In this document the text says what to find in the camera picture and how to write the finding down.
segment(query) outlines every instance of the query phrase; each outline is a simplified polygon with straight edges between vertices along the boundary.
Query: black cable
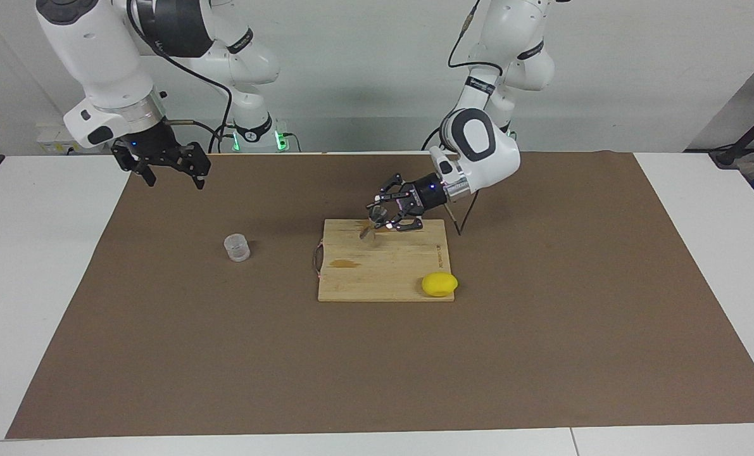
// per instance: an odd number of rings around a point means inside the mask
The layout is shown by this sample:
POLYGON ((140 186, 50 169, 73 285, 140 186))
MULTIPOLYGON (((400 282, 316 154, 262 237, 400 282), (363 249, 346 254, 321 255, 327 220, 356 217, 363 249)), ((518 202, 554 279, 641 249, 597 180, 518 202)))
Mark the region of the black cable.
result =
POLYGON ((467 15, 466 20, 464 20, 463 26, 461 26, 461 34, 458 34, 458 40, 455 41, 455 45, 453 46, 453 50, 449 53, 449 58, 447 60, 447 67, 450 68, 460 68, 460 67, 471 67, 473 65, 483 65, 485 67, 492 67, 498 69, 499 72, 501 72, 501 76, 503 75, 503 68, 501 68, 500 65, 496 63, 491 63, 490 61, 466 61, 465 63, 457 63, 453 64, 453 56, 455 55, 455 50, 458 49, 458 45, 461 44, 461 39, 464 38, 464 35, 467 34, 467 30, 470 28, 470 24, 472 24, 473 18, 475 18, 475 12, 478 11, 478 5, 480 5, 481 0, 475 0, 475 6, 472 6, 472 10, 470 11, 470 14, 467 15))
MULTIPOLYGON (((220 130, 223 130, 222 126, 218 126, 217 129, 214 130, 214 134, 218 135, 220 133, 220 130)), ((217 144, 217 153, 222 153, 222 138, 235 138, 233 135, 225 135, 224 132, 222 132, 222 136, 220 138, 220 142, 217 144)))
POLYGON ((472 196, 472 202, 470 203, 470 208, 467 210, 467 213, 464 215, 464 219, 461 221, 461 226, 458 226, 458 222, 453 220, 453 225, 455 225, 455 232, 458 233, 459 236, 464 233, 464 225, 467 224, 467 219, 470 217, 470 213, 472 213, 472 208, 475 207, 475 201, 478 199, 478 194, 481 193, 481 190, 478 190, 475 192, 474 196, 472 196))
POLYGON ((200 127, 203 130, 207 130, 208 133, 211 133, 211 137, 214 137, 215 139, 220 138, 220 134, 218 132, 215 132, 211 127, 203 124, 202 122, 197 122, 196 120, 169 120, 167 124, 172 127, 183 127, 189 125, 200 127))
POLYGON ((428 136, 428 139, 425 139, 425 145, 420 148, 420 150, 427 150, 427 146, 430 143, 430 139, 434 138, 434 136, 441 131, 441 127, 437 127, 435 130, 430 133, 430 136, 428 136))
POLYGON ((729 150, 729 148, 734 147, 735 145, 736 145, 736 142, 732 142, 732 144, 726 144, 726 145, 721 146, 721 147, 707 148, 707 149, 703 149, 703 150, 706 151, 706 152, 724 152, 726 150, 729 150))
MULTIPOLYGON (((218 83, 217 81, 211 80, 209 78, 206 78, 203 75, 200 75, 199 73, 195 72, 194 70, 191 70, 190 68, 186 68, 185 66, 182 66, 180 63, 177 63, 177 61, 174 61, 173 58, 169 57, 168 54, 163 52, 160 48, 158 48, 154 43, 152 43, 146 35, 143 34, 143 32, 140 30, 140 28, 137 26, 137 23, 134 20, 134 16, 132 15, 132 2, 133 0, 126 0, 126 15, 129 18, 129 22, 132 24, 132 29, 134 29, 134 32, 140 37, 141 40, 143 40, 144 43, 146 43, 159 57, 162 57, 165 61, 168 63, 171 63, 175 67, 183 70, 183 72, 188 73, 189 75, 194 76, 198 80, 202 80, 203 82, 206 82, 207 84, 211 84, 211 86, 218 87, 219 89, 224 90, 227 93, 227 107, 225 108, 224 116, 222 118, 222 125, 220 125, 219 130, 221 130, 222 133, 224 133, 224 127, 227 125, 227 117, 230 115, 230 109, 233 106, 233 94, 231 93, 230 89, 228 89, 223 84, 218 83)), ((216 137, 211 136, 211 142, 208 144, 208 153, 211 153, 211 149, 214 147, 214 141, 216 137)))
POLYGON ((287 136, 292 136, 293 138, 295 138, 295 142, 298 143, 298 152, 304 152, 301 149, 301 140, 298 139, 298 135, 296 135, 295 133, 284 133, 284 137, 287 137, 287 136))

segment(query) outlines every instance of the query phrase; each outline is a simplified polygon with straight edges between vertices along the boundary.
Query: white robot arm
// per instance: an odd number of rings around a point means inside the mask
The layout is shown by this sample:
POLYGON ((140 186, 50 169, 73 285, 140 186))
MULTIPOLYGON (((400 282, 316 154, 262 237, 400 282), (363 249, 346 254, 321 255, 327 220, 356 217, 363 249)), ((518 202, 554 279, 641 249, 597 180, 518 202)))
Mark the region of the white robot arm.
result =
POLYGON ((515 109, 510 88, 538 91, 551 82, 554 62, 545 50, 543 35, 548 9, 555 2, 570 0, 492 0, 481 41, 470 53, 470 74, 458 104, 441 122, 441 147, 429 150, 436 172, 413 182, 405 182, 400 174, 389 179, 368 206, 376 228, 417 230, 425 211, 475 194, 517 172, 518 144, 506 133, 515 109), (447 152, 458 153, 458 158, 449 158, 447 152), (399 205, 394 217, 383 207, 391 200, 399 205), (413 222, 402 223, 406 219, 413 222))
POLYGON ((211 162, 197 142, 180 145, 167 124, 125 26, 127 8, 144 42, 180 58, 184 67, 205 70, 240 95, 234 126, 255 132, 272 127, 260 95, 241 89, 275 80, 278 63, 253 40, 232 0, 36 0, 44 34, 84 87, 84 101, 64 117, 73 138, 84 147, 116 139, 119 165, 149 185, 155 180, 150 165, 166 165, 189 174, 202 188, 211 162))

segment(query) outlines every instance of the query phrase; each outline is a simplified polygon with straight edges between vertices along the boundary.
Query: clear plastic cup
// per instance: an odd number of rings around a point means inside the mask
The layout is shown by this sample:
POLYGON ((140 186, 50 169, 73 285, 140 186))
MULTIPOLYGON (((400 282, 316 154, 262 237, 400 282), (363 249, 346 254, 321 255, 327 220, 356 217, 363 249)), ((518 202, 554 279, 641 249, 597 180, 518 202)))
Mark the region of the clear plastic cup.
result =
POLYGON ((247 245, 247 238, 241 234, 231 234, 225 238, 225 249, 227 256, 233 262, 241 263, 250 257, 250 246, 247 245))

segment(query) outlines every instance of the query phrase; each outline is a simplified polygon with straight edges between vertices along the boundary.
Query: green indicator light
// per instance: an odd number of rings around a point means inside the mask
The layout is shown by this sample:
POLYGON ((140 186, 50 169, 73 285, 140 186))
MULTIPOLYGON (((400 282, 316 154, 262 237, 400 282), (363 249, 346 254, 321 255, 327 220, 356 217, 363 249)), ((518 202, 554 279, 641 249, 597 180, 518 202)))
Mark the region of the green indicator light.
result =
POLYGON ((275 130, 275 142, 278 143, 278 151, 284 152, 284 150, 287 150, 287 141, 284 139, 284 135, 278 132, 278 130, 275 130))

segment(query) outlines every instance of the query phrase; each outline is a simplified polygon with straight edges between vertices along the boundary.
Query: brown paper mat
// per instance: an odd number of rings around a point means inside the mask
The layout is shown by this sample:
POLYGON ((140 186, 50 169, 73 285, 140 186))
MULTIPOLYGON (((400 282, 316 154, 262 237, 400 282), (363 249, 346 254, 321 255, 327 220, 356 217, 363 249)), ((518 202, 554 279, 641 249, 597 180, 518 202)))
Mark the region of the brown paper mat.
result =
POLYGON ((631 155, 524 156, 448 232, 455 303, 412 305, 318 303, 310 257, 428 158, 212 160, 201 192, 130 179, 8 438, 754 422, 754 365, 631 155))

